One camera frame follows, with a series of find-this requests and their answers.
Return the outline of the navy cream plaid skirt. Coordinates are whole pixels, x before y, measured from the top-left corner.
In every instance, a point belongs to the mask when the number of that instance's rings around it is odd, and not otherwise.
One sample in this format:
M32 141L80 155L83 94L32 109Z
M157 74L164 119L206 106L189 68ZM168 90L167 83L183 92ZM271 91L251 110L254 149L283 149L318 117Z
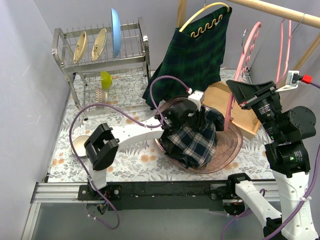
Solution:
M200 127L195 122L184 124L175 133L160 139L165 154L187 168L201 168L216 153L217 132L224 131L225 118L215 108L201 107Z

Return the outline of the pink wavy hanger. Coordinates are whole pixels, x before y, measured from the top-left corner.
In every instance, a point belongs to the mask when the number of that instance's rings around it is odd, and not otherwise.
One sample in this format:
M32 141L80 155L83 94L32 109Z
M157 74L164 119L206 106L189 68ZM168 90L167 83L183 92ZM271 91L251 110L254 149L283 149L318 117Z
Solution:
M261 27L262 27L262 24L260 21L258 21L251 29L246 42L242 46L241 55L240 55L238 66L236 68L236 72L233 79L236 82L241 82L243 80L244 73L248 68L248 63L251 59L252 51L255 48L255 43L259 36ZM225 117L224 117L224 131L228 130L229 121L231 118L231 110L234 106L234 102L235 102L234 95L231 92L229 94L227 108L226 108Z

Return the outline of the green tartan skirt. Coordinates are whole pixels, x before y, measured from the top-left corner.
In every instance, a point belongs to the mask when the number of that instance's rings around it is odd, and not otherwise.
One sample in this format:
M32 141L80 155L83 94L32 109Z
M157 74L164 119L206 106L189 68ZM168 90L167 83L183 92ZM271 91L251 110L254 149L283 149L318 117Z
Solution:
M183 31L176 28L162 63L148 80L142 95L153 107L161 101L186 94L176 80L160 76L173 76L193 90L205 91L221 80L220 67L224 61L226 34L233 9L221 7L190 23Z

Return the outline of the yellow hanger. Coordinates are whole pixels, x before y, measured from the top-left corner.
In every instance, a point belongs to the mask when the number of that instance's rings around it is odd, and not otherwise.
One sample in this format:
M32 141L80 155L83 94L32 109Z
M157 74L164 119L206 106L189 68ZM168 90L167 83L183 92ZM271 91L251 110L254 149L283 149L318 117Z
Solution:
M205 11L219 6L220 8L200 17ZM197 39L205 32L214 30L216 27L222 25L223 20L227 20L231 13L232 8L224 2L214 2L205 5L179 27L178 32Z

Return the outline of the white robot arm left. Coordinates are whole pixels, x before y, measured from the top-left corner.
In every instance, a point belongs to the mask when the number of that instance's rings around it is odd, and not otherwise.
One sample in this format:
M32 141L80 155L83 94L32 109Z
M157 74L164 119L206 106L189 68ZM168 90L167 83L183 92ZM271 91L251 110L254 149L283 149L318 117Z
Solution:
M118 150L144 140L166 139L184 126L198 129L204 125L205 107L197 107L190 100L183 100L161 113L162 125L159 114L139 124L111 127L102 123L87 139L84 148L90 160L89 194L95 200L106 196L106 170L114 162Z

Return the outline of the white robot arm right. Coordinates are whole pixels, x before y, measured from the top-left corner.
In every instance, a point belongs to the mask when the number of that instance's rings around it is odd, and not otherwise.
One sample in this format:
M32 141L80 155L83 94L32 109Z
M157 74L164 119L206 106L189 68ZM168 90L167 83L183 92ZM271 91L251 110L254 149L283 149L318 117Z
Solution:
M245 173L228 177L227 195L247 204L267 240L319 239L310 205L317 176L310 174L309 154L303 144L304 139L316 134L315 114L304 106L283 111L272 81L249 84L228 80L226 84L243 110L253 110L271 139L265 145L265 154L277 184L281 209L276 210Z

